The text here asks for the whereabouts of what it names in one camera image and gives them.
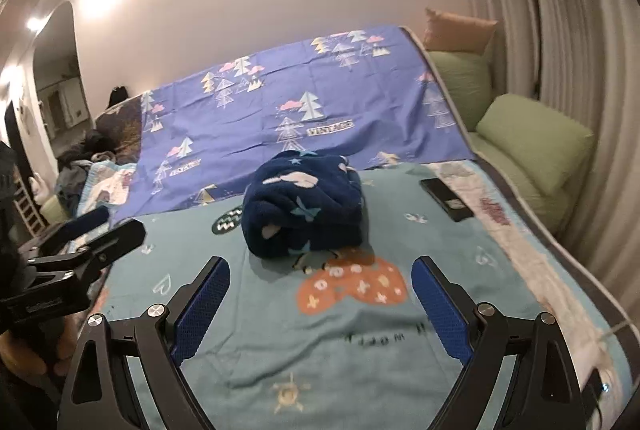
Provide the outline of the operator left hand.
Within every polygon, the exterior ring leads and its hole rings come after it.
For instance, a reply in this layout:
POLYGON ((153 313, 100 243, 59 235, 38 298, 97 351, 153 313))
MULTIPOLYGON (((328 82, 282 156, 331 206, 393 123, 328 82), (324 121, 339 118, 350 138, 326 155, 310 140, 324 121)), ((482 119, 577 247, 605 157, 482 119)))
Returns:
MULTIPOLYGON (((56 343, 56 355, 58 357, 53 364, 53 372, 56 376, 64 377, 70 369, 70 361, 75 352, 78 337, 76 320, 73 316, 67 316, 64 320, 62 336, 56 343)), ((26 343, 11 335, 11 332, 3 332, 1 335, 1 361, 18 378, 35 380, 47 373, 48 366, 42 357, 38 355, 26 343)))

